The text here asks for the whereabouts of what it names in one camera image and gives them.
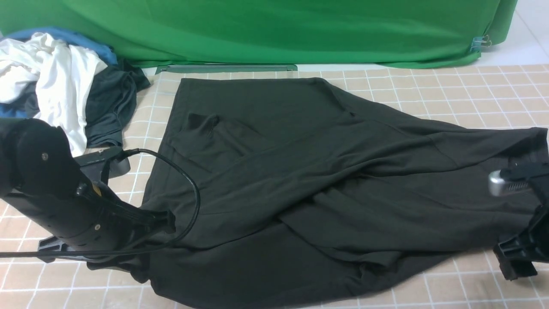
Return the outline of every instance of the tiled floor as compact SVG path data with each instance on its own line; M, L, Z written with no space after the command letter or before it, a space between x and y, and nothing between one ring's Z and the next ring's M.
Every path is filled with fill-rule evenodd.
M283 73L187 74L209 79L323 77L358 96L406 113L469 128L549 127L549 65L468 67L440 70L354 70ZM139 106L125 131L125 147L157 150L179 79L154 76L139 94ZM110 186L139 206L152 169L150 156L132 157L130 174ZM48 235L15 209L0 203L0 250L35 250ZM549 309L549 264L532 279L507 282L491 252L456 257L383 294L321 304L332 309ZM36 259L0 260L0 308L183 309L116 271L89 271L85 264Z

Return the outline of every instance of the black garment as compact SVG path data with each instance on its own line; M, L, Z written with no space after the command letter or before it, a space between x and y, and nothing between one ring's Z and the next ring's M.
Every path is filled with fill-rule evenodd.
M375 293L516 233L539 204L488 174L548 161L547 130L418 119L322 79L183 79L160 153L199 184L179 247L150 255L161 296L196 308L297 306ZM156 162L142 208L194 205ZM167 241L159 235L156 241Z
M135 112L137 92L149 86L143 71L126 62L120 67L107 67L94 76L86 102L87 146L122 146L122 131ZM24 108L28 117L40 111L35 91L36 83L32 82L12 103Z

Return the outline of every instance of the white grout line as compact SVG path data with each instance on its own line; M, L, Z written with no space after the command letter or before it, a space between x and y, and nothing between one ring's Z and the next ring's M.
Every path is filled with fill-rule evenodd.
M435 305L433 304L433 296L431 295L431 289L429 288L429 283L427 282L427 276L425 273L422 274L423 276L423 283L425 284L425 288L427 288L427 295L429 296L429 302L431 303L431 309L435 309Z
M471 309L471 303L469 302L469 297L467 296L467 291L465 290L465 285L463 284L463 279L461 278L460 268L457 265L456 258L452 257L453 266L456 268L457 277L460 280L461 289L463 290L463 295L465 296L465 301L467 301L467 306Z
M503 74L503 77L505 78L505 80L506 80L507 82L509 82L509 80L507 79L507 76L506 76L505 74ZM515 88L514 88L513 86L511 86L511 89L513 90L513 93L517 96L517 98L518 98L520 104L522 104L522 107L524 107L524 110L528 113L528 116L530 117L530 119L532 119L532 123L535 124L535 123L536 123L536 120L534 119L534 117L532 117L532 114L530 114L530 111L527 109L526 105L525 105L524 102L522 101L522 98L518 95L517 91L515 90ZM501 110L503 110L503 108L501 108L500 103L499 103L497 100L496 100L496 103L497 103L497 106L499 106L499 108L500 108Z
M393 82L393 78L391 77L391 71L389 71L389 80L391 81L391 85L393 86L393 91L395 92L396 100L397 100L398 103L399 103L399 109L400 109L400 111L402 112L402 104L400 103L401 101L400 101L400 98L399 98L399 93L396 92L395 83Z
M82 266L82 264L84 264L84 262L78 262L78 266L76 267L74 276L72 276L72 283L70 284L69 296L67 296L67 299L65 300L65 305L63 305L63 309L66 309L67 305L69 304L70 296L72 295L72 291L74 290L74 282L76 282L76 275L78 274L78 271L80 270L80 267Z
M36 281L36 286L34 289L34 292L32 293L31 299L29 300L29 303L27 304L27 309L30 308L32 301L34 300L34 297L36 296L36 293L38 292L38 286L40 285L40 279L42 279L42 274L44 273L44 270L46 269L46 264L44 263L42 265L42 270L40 271L40 274L38 275L38 281Z
M137 303L137 309L141 309L141 301L143 300L143 291L145 290L145 285L141 286L141 292L139 292L139 302Z
M113 271L114 270L111 270L109 272L109 276L107 277L107 286L102 286L100 287L100 289L105 289L105 293L103 293L103 301L101 302L101 308L100 309L103 309L105 307L105 302L107 301L107 293L109 292L109 289L112 289L113 287L110 286L110 277L111 275L113 274Z
M460 79L461 83L463 84L463 79L461 78L461 76L460 75L457 75L457 76ZM479 116L480 121L482 122L483 126L486 127L486 122L484 122L484 119L480 116L479 110L477 108L477 105L475 104L475 100L473 100L473 97L471 96L471 93L469 92L469 90L467 90L467 88L465 88L465 92L467 93L467 96L469 97L469 100L471 100L471 103L473 104L473 107L475 108L475 111L477 112L476 114Z
M429 110L427 109L427 104L425 104L425 98L423 97L423 94L421 94L421 91L419 90L419 85L417 84L416 76L413 74L413 72L412 72L412 79L413 79L414 84L416 85L417 91L419 92L419 97L421 98L421 102L423 103L423 107L425 108L425 112L427 113L426 116L429 117L429 119L431 119L432 117L429 114Z
M157 81L157 82L159 83L159 84L158 84L158 87L160 86L160 82L161 82L160 80L161 80L161 78L162 78L162 73L160 73L159 80ZM149 135L149 130L150 130L150 124L151 124L151 120L153 119L154 108L155 108L155 106L156 106L156 98L158 97L158 87L157 87L156 90L155 90L154 98L153 98L153 105L152 105L152 107L151 107L151 109L150 109L149 123L148 123L148 125L147 125L147 131L145 132L145 136L144 136L144 139L143 139L143 148L146 148L147 138L149 138L148 135ZM140 153L140 154L139 154L139 163L137 164L137 173L139 173L139 171L140 171L140 169L141 169L141 163L142 163L142 162L143 162L143 156L142 156L142 154ZM134 191L135 191L135 189L136 189L137 179L138 179L138 178L139 178L139 177L136 175L136 176L135 176L135 179L133 180L132 191L130 192L130 198L128 199L130 202L131 202L131 200L132 200L132 198L133 198L133 193L134 193Z
M453 118L456 120L456 123L459 125L460 122L459 122L459 120L457 120L457 116L456 116L456 113L454 113L454 111L453 111L452 104L449 103L450 100L448 100L448 97L446 96L446 93L444 92L444 87L442 87L442 84L440 83L439 76L435 74L435 77L436 77L436 81L440 85L440 88L442 89L442 94L444 95L444 99L446 100L446 102L448 102L448 105L450 106L450 110L452 111ZM467 96L469 97L469 99L471 99L471 94L469 93L469 91L467 91L467 89L465 89L465 92L467 93ZM484 125L484 127L486 127L486 123L484 122L484 119L482 119L482 117L480 117L480 116L479 116L479 118L482 121L482 124Z
M503 295L503 290L501 289L500 283L497 281L496 273L494 272L494 268L492 267L492 263L490 262L490 259L488 258L488 253L486 251L484 251L484 258L488 262L488 266L490 267L490 269L492 269L492 277L494 278L494 282L496 283L497 290L500 292L503 305L505 306L505 309L508 309L507 301L505 299L505 296Z
M27 228L25 229L25 233L23 234L23 238L19 242L19 246L17 247L17 251L21 250L21 247L23 246L23 242L25 241L25 237L27 236L27 233L29 232L29 229L31 227L31 223L32 221L29 220L29 223L27 224ZM13 259L11 259L10 262L8 262L8 268L5 270L5 276L2 280L2 285L0 286L0 292L4 289L5 282L8 279L9 270L11 269L12 264L13 264Z

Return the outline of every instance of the white cloth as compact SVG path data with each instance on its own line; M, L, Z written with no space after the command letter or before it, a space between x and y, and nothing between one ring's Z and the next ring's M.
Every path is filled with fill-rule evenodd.
M93 77L107 65L90 49L67 45L49 34L35 33L27 42L0 41L0 102L19 97L36 81L40 112L35 116L61 127L73 156L84 154L86 102Z

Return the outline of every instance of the black mount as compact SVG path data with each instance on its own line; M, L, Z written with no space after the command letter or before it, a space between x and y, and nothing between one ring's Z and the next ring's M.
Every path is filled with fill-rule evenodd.
M526 182L541 202L528 227L517 235L502 238L494 247L506 280L537 275L532 262L549 263L549 163L530 163L501 170L510 186Z

